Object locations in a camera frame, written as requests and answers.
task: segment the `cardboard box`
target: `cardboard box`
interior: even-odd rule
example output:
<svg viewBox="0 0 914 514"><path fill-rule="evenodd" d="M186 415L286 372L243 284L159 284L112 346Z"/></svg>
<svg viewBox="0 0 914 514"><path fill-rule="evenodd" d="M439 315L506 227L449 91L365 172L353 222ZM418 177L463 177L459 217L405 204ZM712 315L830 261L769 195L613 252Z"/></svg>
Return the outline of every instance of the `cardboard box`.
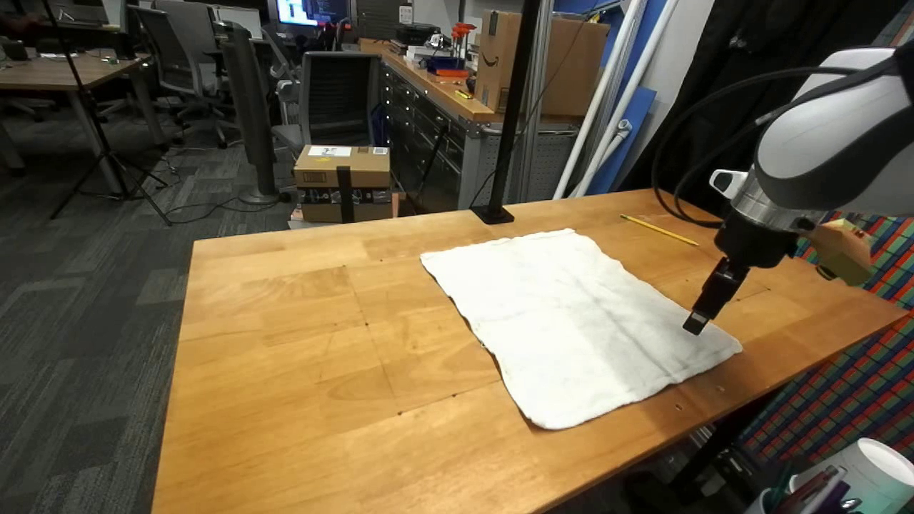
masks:
<svg viewBox="0 0 914 514"><path fill-rule="evenodd" d="M872 247L875 238L845 221L827 221L825 227L807 234L817 258L817 269L827 276L840 276L847 286L860 286L872 276L875 261Z"/></svg>
<svg viewBox="0 0 914 514"><path fill-rule="evenodd" d="M495 112L506 108L513 75L520 12L486 12L478 37L478 99ZM550 19L543 91L545 118L582 118L592 107L600 57L608 37L605 24Z"/></svg>
<svg viewBox="0 0 914 514"><path fill-rule="evenodd" d="M339 169L348 169L348 205ZM392 155L383 147L306 147L295 162L295 187L308 222L392 217Z"/></svg>

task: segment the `striped fabric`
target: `striped fabric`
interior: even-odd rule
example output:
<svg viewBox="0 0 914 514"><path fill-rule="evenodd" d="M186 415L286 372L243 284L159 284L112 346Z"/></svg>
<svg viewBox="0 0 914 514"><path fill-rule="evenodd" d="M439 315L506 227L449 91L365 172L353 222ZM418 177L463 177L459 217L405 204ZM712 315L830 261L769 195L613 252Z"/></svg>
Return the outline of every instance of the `striped fabric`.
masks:
<svg viewBox="0 0 914 514"><path fill-rule="evenodd" d="M875 217L867 291L907 315L830 362L797 378L749 426L740 446L756 462L810 465L856 438L875 438L914 461L914 222Z"/></svg>

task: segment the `white wall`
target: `white wall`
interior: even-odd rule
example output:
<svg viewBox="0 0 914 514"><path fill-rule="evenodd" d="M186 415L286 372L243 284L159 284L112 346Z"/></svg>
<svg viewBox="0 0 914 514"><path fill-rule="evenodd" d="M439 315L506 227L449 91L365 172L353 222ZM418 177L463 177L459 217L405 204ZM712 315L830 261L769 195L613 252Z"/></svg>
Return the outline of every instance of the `white wall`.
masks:
<svg viewBox="0 0 914 514"><path fill-rule="evenodd" d="M241 9L241 7L216 7L212 4L212 15L216 19L238 24L251 31L251 41L262 41L262 24L256 9Z"/></svg>
<svg viewBox="0 0 914 514"><path fill-rule="evenodd" d="M458 27L458 0L412 0L412 19L430 24L442 35L450 35L450 27Z"/></svg>
<svg viewBox="0 0 914 514"><path fill-rule="evenodd" d="M430 24L439 27L442 35L450 35L450 27L458 24L458 0L405 0L412 4L412 24ZM482 12L499 9L499 12L520 12L523 0L466 0L466 19L478 24L482 19Z"/></svg>
<svg viewBox="0 0 914 514"><path fill-rule="evenodd" d="M676 12L672 15L656 54L646 72L643 85L656 91L653 114L649 125L643 129L633 152L628 155L626 172L638 159L638 155L649 147L649 139L656 134L659 122L666 121L669 108L676 102L686 72L695 61L698 42L705 31L708 15L713 9L713 0L679 0Z"/></svg>

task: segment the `table leg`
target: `table leg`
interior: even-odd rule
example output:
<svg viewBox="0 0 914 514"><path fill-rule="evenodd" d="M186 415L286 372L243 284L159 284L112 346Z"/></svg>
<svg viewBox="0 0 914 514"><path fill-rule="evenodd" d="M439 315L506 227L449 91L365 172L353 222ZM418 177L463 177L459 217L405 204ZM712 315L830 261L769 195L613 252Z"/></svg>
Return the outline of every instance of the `table leg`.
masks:
<svg viewBox="0 0 914 514"><path fill-rule="evenodd" d="M112 158L105 155L105 142L103 142L105 134L99 134L99 129L93 125L92 114L85 112L85 107L82 107L78 91L68 91L65 98L68 98L68 102L75 107L81 122L88 132L92 155L93 158L103 155L99 165L103 165L103 174L105 174L105 184L108 184L112 195L123 195L125 198L123 177L113 172Z"/></svg>
<svg viewBox="0 0 914 514"><path fill-rule="evenodd" d="M165 147L169 139L165 139L163 125L159 125L159 121L156 121L156 114L151 108L151 98L149 98L149 89L145 89L145 79L142 79L141 69L131 72L131 84L133 84L133 94L138 94L141 112L142 112L142 118L149 122L149 132L151 132L153 142Z"/></svg>
<svg viewBox="0 0 914 514"><path fill-rule="evenodd" d="M765 412L765 406L780 394L769 392L765 398L738 408L735 415L722 418L720 424L713 424L713 434L712 439L686 462L686 469L679 469L679 475L669 484L682 502L695 502L699 496L698 492L698 476L713 465L713 461L720 458L720 451L732 448L740 434Z"/></svg>
<svg viewBox="0 0 914 514"><path fill-rule="evenodd" d="M15 142L8 139L8 132L2 122L0 122L0 158L15 174L26 172L26 162L23 162L19 152L15 149Z"/></svg>

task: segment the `computer monitor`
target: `computer monitor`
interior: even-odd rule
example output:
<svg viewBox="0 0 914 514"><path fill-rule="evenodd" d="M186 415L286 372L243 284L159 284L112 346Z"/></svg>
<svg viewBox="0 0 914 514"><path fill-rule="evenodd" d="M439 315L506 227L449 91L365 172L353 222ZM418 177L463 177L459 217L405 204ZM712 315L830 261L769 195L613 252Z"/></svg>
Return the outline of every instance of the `computer monitor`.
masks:
<svg viewBox="0 0 914 514"><path fill-rule="evenodd" d="M105 27L108 24L103 0L51 0L49 7L55 12L56 24L75 24L75 27Z"/></svg>
<svg viewBox="0 0 914 514"><path fill-rule="evenodd" d="M348 0L266 0L272 24L323 27L348 17Z"/></svg>

